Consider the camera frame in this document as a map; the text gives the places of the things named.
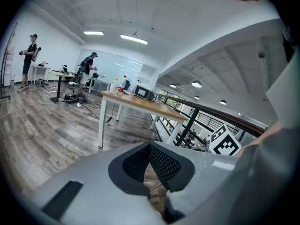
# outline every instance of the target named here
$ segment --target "black t-shirt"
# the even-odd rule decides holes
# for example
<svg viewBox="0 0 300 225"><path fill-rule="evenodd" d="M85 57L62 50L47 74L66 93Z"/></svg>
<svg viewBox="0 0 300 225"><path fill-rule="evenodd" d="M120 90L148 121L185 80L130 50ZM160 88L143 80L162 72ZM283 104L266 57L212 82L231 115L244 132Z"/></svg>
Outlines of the black t-shirt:
<svg viewBox="0 0 300 225"><path fill-rule="evenodd" d="M27 49L27 52L34 52L37 49L37 45L36 44L31 44L29 46L29 48ZM25 55L25 59L24 62L31 62L32 59L32 55Z"/></svg>
<svg viewBox="0 0 300 225"><path fill-rule="evenodd" d="M87 75L89 75L90 74L90 65L93 65L94 60L91 57L87 57L85 60L87 61L86 66L85 66L85 73Z"/></svg>

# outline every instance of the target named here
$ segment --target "black mesh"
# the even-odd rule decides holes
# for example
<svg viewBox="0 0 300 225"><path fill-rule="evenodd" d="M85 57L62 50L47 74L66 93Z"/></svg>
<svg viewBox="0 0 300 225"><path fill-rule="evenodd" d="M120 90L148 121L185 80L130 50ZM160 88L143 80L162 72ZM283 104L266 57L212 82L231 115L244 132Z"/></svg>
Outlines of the black mesh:
<svg viewBox="0 0 300 225"><path fill-rule="evenodd" d="M129 177L144 183L144 175L148 164L149 146L146 146L124 160L123 170Z"/></svg>
<svg viewBox="0 0 300 225"><path fill-rule="evenodd" d="M175 177L179 172L180 163L151 145L150 164L164 187L170 189L168 180Z"/></svg>

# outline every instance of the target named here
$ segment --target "ceiling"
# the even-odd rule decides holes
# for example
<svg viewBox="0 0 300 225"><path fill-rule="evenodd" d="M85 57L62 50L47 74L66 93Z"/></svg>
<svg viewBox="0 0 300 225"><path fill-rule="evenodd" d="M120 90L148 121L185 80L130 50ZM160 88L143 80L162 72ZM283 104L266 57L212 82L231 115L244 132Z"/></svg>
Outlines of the ceiling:
<svg viewBox="0 0 300 225"><path fill-rule="evenodd" d="M157 82L166 87L179 84L176 90L189 97L219 93L264 99L287 64L282 42L278 34L225 46L167 73ZM263 59L258 57L260 50L265 53ZM191 85L194 80L201 81L201 89Z"/></svg>
<svg viewBox="0 0 300 225"><path fill-rule="evenodd" d="M286 64L282 24L270 26L278 14L264 0L30 0L29 5L83 48L159 69L159 84L179 83L184 88L178 92L190 98L199 95L210 104L220 97L257 100L249 115L258 119L258 101L265 99ZM87 30L104 36L87 36ZM147 40L148 45L124 40L120 34ZM260 49L266 53L263 60L257 56ZM202 82L200 90L190 85L195 79ZM246 110L244 105L228 103L239 111Z"/></svg>
<svg viewBox="0 0 300 225"><path fill-rule="evenodd" d="M277 16L265 1L30 0L30 5L63 26L81 44L104 44L139 52L144 55L144 64L161 69L200 48L203 44L199 41L208 43ZM238 18L241 22L232 24ZM100 30L105 35L86 36L85 30ZM120 34L134 36L135 32L148 45L120 38Z"/></svg>

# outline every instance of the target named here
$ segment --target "window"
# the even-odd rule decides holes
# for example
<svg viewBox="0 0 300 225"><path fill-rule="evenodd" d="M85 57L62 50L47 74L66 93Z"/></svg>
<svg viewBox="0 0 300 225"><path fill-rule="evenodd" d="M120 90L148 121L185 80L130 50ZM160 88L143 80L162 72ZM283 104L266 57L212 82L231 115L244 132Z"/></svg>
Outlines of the window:
<svg viewBox="0 0 300 225"><path fill-rule="evenodd" d="M168 94L168 92L165 91L165 90L161 90L159 93L160 93L161 95L165 95L165 96ZM158 100L164 102L164 101L165 101L165 97L159 95L159 96L158 96Z"/></svg>
<svg viewBox="0 0 300 225"><path fill-rule="evenodd" d="M167 92L167 91L165 91L165 90L163 90L163 89L160 91L160 94L161 94L161 95L165 95L165 96L169 96L169 97L173 97L173 98L179 98L179 99L185 100L184 98L178 97L178 96L176 96L175 94L170 93L170 92ZM165 101L165 97L163 97L163 96L158 95L157 98L158 98L158 100L160 100L160 101L162 101L162 102ZM168 99L166 103L167 103L168 105L170 105L171 107L176 108L176 109L178 109L178 110L180 110L181 107L182 107L182 103L179 103L179 102L176 102L176 101L173 101L173 100L170 100L170 99Z"/></svg>

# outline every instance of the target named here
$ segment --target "shorts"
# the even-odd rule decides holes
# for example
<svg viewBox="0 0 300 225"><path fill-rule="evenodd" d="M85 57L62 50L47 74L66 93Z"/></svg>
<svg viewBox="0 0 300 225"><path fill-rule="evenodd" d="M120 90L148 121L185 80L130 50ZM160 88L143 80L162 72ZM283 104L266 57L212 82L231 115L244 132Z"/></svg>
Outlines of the shorts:
<svg viewBox="0 0 300 225"><path fill-rule="evenodd" d="M23 66L23 74L25 74L25 75L28 74L30 65L31 65L31 61L30 61L30 62L24 62L24 66Z"/></svg>
<svg viewBox="0 0 300 225"><path fill-rule="evenodd" d="M81 84L86 84L88 82L89 79L89 75L87 75L85 72L81 73L81 77L80 77L80 83Z"/></svg>

